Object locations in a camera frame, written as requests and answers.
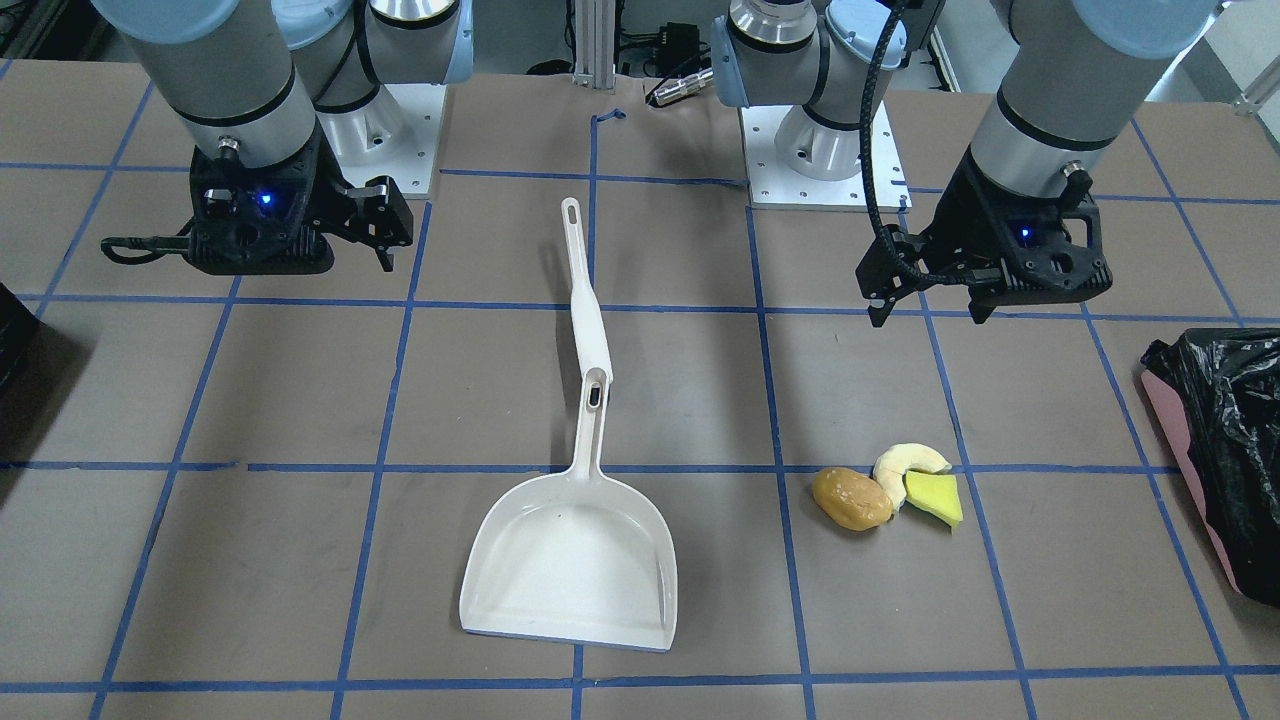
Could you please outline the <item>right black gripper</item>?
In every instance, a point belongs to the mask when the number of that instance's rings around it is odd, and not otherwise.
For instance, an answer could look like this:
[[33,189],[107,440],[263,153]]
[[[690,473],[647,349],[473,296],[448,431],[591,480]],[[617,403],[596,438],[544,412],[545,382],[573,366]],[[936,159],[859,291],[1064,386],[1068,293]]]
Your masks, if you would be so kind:
[[346,188],[323,129],[275,165],[192,154],[189,192],[193,227],[187,263],[211,275],[314,275],[329,272],[334,252],[320,227],[338,222],[340,237],[375,252],[383,272],[394,270],[394,249],[413,243],[413,213],[392,176]]

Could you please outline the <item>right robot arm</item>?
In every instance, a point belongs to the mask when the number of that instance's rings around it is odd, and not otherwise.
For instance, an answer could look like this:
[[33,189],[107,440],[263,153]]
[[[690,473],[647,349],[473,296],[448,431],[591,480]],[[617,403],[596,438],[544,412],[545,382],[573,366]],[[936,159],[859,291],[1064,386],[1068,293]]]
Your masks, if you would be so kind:
[[192,214],[170,236],[109,237],[138,266],[315,275],[340,238],[384,272],[416,237],[407,164],[424,137],[396,86],[474,73],[470,1],[99,1],[195,141]]

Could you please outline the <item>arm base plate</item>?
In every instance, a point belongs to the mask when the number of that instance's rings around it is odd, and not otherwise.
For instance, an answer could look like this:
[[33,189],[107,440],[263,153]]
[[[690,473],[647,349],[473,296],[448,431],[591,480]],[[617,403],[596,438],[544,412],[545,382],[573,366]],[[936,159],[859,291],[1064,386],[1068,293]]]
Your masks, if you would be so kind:
[[[865,213],[858,131],[833,129],[792,106],[739,113],[750,205],[763,210]],[[884,213],[913,206],[887,106],[870,127],[873,186]]]
[[444,85],[384,85],[356,109],[319,110],[343,177],[362,186],[389,176],[406,199],[429,199],[447,91]]

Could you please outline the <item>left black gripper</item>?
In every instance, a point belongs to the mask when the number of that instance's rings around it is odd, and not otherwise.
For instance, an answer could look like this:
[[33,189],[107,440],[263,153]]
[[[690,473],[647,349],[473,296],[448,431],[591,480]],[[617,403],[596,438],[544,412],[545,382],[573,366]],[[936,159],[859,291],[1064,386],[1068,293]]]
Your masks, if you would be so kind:
[[[925,228],[925,268],[961,275],[968,313],[984,324],[1000,304],[1078,304],[1114,286],[1101,243],[1093,179],[1076,163],[1048,197],[1014,193],[988,178],[965,152]],[[876,328],[895,305],[931,287],[919,268],[923,238],[887,225],[856,268],[858,286]]]

